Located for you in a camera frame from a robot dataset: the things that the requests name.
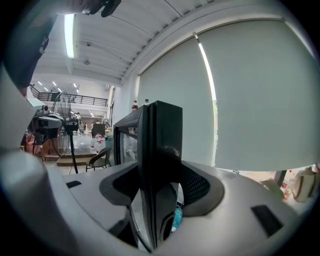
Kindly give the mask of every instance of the ceiling light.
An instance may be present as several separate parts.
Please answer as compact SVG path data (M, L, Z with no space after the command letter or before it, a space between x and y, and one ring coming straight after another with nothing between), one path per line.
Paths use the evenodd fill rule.
M64 15L65 49L66 49L67 57L71 58L71 59L73 59L75 57L75 54L74 54L74 22L75 22L75 15L74 14Z
M203 57L203 60L204 60L206 72L207 72L208 78L209 78L209 84L210 84L210 88L211 88L212 100L213 100L213 101L216 101L216 100L217 100L217 97L216 97L215 84L214 84L214 79L213 79L213 77L212 77L211 69L210 69L210 66L209 66L209 61L208 61L208 59L207 59L205 50L204 50L204 48L203 48L203 46L202 46L201 43L199 43L199 47L200 47L200 51L201 51L201 53L202 53L202 57Z

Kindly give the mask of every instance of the balcony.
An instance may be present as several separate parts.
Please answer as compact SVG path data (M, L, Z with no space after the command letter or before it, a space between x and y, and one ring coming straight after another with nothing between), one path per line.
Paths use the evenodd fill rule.
M39 92L34 87L31 87L31 92L33 97L37 98L42 102L54 102L57 96L60 94L59 92ZM70 103L75 104L93 105L97 107L107 107L108 105L108 100L106 98L96 98L74 94L68 94L68 99L63 99L62 95L60 100L70 101Z

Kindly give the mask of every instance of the wall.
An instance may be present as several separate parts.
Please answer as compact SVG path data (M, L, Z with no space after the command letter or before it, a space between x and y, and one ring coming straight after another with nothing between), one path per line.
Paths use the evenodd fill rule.
M97 120L99 120L101 122L101 118L95 118L95 117L81 117L82 119L82 123L83 124L87 124L88 125L88 129L91 129L91 124L92 122L96 122Z
M137 75L131 75L121 87L117 87L114 97L114 124L130 114L135 97Z
M107 107L107 111L106 111L106 114L105 116L103 117L104 119L110 119L110 111L111 111L111 106L112 106L112 103L114 102L115 100L115 97L116 97L116 87L115 86L111 86L108 93L108 107ZM112 116L112 126L115 124L115 111L113 109L113 116Z
M109 92L105 91L105 86L99 84L80 84L79 95L108 99Z

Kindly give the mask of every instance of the white wall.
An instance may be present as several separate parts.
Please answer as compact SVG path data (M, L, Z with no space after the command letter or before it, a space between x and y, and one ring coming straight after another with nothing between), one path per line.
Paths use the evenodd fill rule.
M121 87L117 87L114 97L114 124L130 114L134 103L137 75L132 74Z
M100 118L94 118L94 117L81 117L81 119L82 119L82 124L84 125L86 123L88 129L91 129L92 122L95 123L97 120L100 121Z
M113 94L113 91L116 89L116 87L114 86L111 86L109 91L108 91L108 107L107 107L107 111L106 111L106 114L104 116L105 119L109 119L110 118L110 110L111 110L111 105L112 105L112 101L114 100L112 98L112 94Z
M79 95L108 99L109 92L105 91L105 85L100 84L80 84Z
M210 166L214 146L213 101L205 63L194 37L141 74L139 107L145 99L182 108L182 160Z

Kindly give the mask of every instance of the ceiling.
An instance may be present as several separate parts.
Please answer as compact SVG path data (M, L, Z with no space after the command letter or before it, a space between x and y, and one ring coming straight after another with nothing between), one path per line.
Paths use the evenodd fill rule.
M82 109L82 108L71 108L73 113L80 113L82 118L91 118L91 114L93 114L94 118L102 118L105 114L105 111L98 111L98 110L90 110L90 109Z
M80 85L76 84L76 88L73 83L68 83L66 81L61 81L61 80L55 80L55 81L40 81L42 85L38 83L38 81L31 81L31 84L34 85L34 87L41 93L58 93L59 90L62 92L66 92L70 95L77 95L77 89L79 90Z
M69 73L119 85L134 59L159 32L210 2L214 0L122 0L106 18L99 13L77 14L74 59L66 58L64 16L59 15L35 73L52 73L44 82L61 80L60 74Z

